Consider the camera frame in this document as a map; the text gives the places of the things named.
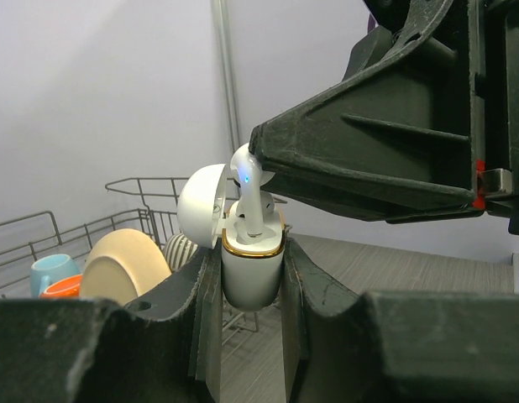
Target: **striped bowl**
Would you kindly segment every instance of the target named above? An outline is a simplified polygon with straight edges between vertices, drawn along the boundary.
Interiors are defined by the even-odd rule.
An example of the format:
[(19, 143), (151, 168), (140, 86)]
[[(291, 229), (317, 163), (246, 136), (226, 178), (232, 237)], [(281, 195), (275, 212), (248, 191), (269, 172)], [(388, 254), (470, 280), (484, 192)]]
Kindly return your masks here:
[(191, 259), (197, 249), (198, 245), (182, 233), (177, 233), (168, 239), (162, 254), (165, 256), (171, 272), (175, 273)]

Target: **teal mug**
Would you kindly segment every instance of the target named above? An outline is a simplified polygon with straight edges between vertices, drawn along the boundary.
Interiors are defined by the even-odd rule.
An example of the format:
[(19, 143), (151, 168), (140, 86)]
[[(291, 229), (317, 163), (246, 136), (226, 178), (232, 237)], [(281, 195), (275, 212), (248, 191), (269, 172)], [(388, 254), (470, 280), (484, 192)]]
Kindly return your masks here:
[(52, 254), (32, 264), (30, 270), (30, 292), (40, 296), (48, 286), (56, 281), (79, 275), (80, 269), (68, 254)]

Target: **wire rack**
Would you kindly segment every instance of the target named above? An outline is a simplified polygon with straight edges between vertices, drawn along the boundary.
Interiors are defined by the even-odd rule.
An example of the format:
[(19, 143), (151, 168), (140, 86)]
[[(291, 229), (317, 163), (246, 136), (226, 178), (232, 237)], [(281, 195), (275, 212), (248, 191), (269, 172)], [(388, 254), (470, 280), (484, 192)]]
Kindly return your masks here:
[[(145, 208), (150, 220), (151, 228), (153, 228), (153, 239), (158, 245), (165, 244), (169, 237), (168, 232), (175, 233), (178, 228), (177, 224), (177, 203), (183, 186), (189, 178), (180, 177), (134, 177), (126, 178), (120, 181), (109, 182), (105, 185), (108, 191), (122, 193), (124, 195), (139, 197), (142, 206)], [(227, 186), (228, 192), (233, 191), (234, 196), (226, 197), (228, 203), (235, 202), (239, 199), (239, 188), (234, 184), (233, 179), (228, 179), (230, 186)], [(174, 211), (161, 211), (153, 208), (154, 201), (163, 201), (163, 206), (171, 206)], [(287, 201), (274, 197), (275, 203), (287, 204)], [(249, 337), (260, 331), (260, 320), (258, 313), (251, 314), (252, 321), (247, 318), (244, 312), (235, 311), (226, 301), (224, 301), (223, 312), (223, 346), (230, 340), (242, 332), (248, 332)], [(235, 352), (248, 339), (241, 338), (240, 341), (232, 346), (230, 354), (226, 355), (226, 359)]]
[[(24, 232), (24, 228), (30, 225), (33, 227), (34, 222), (37, 223), (37, 228), (43, 228), (45, 232), (44, 235), (30, 240), (17, 241), (17, 237), (13, 236), (13, 244), (7, 244), (0, 250), (0, 296), (9, 297), (8, 290), (17, 285), (24, 285), (28, 292), (29, 267), (48, 254), (69, 254), (73, 259), (80, 260), (78, 263), (83, 266), (83, 259), (90, 253), (93, 245), (116, 229), (136, 228), (149, 235), (159, 247), (164, 247), (171, 236), (179, 232), (177, 203), (187, 180), (185, 177), (134, 177), (107, 183), (105, 188), (108, 191), (136, 196), (142, 207), (117, 212), (67, 230), (60, 230), (55, 214), (51, 211), (36, 212), (0, 222), (0, 237), (3, 234)], [(239, 199), (238, 187), (235, 186), (233, 190), (235, 196), (228, 197), (228, 202)], [(275, 197), (275, 202), (287, 203), (278, 197)], [(26, 267), (26, 270), (14, 270), (20, 265)], [(224, 302), (223, 345), (229, 344), (239, 333), (248, 332), (251, 336), (260, 330), (258, 314), (252, 314), (252, 318), (247, 317), (248, 315), (235, 311)], [(231, 353), (246, 339), (241, 338), (240, 343), (232, 345)]]

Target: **wireless earbud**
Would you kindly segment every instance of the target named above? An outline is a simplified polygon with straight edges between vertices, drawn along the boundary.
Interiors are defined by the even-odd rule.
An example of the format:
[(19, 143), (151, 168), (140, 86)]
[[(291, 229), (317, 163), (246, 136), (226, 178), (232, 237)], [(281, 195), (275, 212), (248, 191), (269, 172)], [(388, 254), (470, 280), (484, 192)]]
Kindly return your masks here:
[[(263, 214), (263, 218), (265, 220), (265, 217), (268, 214), (272, 214), (275, 211), (275, 199), (268, 191), (261, 191), (259, 193), (259, 196), (261, 198), (261, 212)], [(239, 200), (239, 204), (237, 205), (237, 216), (238, 217), (244, 217), (244, 207), (243, 203), (241, 203), (241, 200)]]
[(233, 178), (241, 186), (241, 214), (244, 214), (246, 232), (250, 237), (257, 237), (263, 231), (263, 209), (260, 187), (275, 175), (264, 172), (261, 164), (249, 152), (249, 144), (240, 147), (232, 157), (230, 169)]

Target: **beige plate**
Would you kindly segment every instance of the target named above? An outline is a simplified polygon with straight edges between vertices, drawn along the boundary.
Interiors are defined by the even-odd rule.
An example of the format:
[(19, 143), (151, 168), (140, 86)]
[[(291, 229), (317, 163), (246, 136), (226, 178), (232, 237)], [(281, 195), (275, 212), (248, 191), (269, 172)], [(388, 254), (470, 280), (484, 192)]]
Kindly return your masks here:
[(119, 229), (96, 243), (86, 260), (80, 296), (124, 305), (171, 274), (160, 249), (136, 229)]

